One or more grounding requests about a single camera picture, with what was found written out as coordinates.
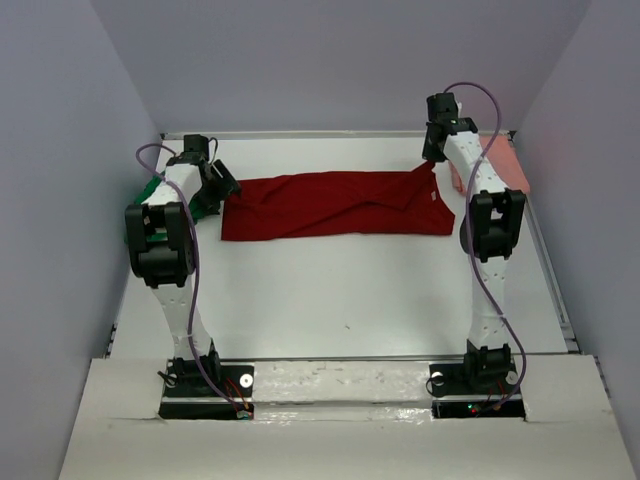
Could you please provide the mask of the red t shirt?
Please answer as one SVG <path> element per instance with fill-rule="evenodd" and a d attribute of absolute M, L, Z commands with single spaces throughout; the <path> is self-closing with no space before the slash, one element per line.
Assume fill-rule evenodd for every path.
<path fill-rule="evenodd" d="M 259 242 L 343 234 L 449 236 L 455 214 L 434 165 L 410 171 L 329 171 L 243 180 L 225 202 L 221 239 Z"/>

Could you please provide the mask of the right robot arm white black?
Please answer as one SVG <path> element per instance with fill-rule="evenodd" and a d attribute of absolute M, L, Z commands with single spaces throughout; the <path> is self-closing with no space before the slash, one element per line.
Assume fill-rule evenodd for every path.
<path fill-rule="evenodd" d="M 463 360 L 431 365 L 426 388 L 436 398 L 504 395 L 515 365 L 502 304 L 526 195 L 509 188 L 496 173 L 474 121 L 460 115 L 452 92 L 436 93 L 426 104 L 423 158 L 449 162 L 466 184 L 459 238 L 472 269 L 472 319 Z"/>

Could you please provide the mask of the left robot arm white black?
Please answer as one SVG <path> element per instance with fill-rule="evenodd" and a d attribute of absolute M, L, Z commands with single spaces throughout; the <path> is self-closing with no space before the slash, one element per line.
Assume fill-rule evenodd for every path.
<path fill-rule="evenodd" d="M 125 242 L 133 274 L 159 301 L 173 341 L 173 358 L 161 377 L 183 388 L 229 400 L 212 336 L 197 309 L 200 286 L 198 220 L 220 212 L 242 188 L 216 158 L 218 142 L 201 134 L 183 138 L 163 169 L 143 162 L 151 178 L 125 209 Z"/>

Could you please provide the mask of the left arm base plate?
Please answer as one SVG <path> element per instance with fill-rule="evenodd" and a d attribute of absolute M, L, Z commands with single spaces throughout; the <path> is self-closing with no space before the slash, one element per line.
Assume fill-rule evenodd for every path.
<path fill-rule="evenodd" d="M 223 362 L 219 392 L 211 388 L 196 367 L 181 379 L 169 363 L 158 371 L 163 390 L 159 416 L 165 420 L 250 421 L 254 419 L 255 366 Z"/>

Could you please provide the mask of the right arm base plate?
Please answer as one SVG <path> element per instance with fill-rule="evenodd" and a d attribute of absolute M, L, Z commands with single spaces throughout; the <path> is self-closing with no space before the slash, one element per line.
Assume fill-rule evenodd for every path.
<path fill-rule="evenodd" d="M 431 413 L 445 419 L 524 419 L 525 408 L 514 363 L 505 373 L 489 376 L 472 384 L 461 363 L 435 363 L 429 366 L 425 389 L 432 398 Z"/>

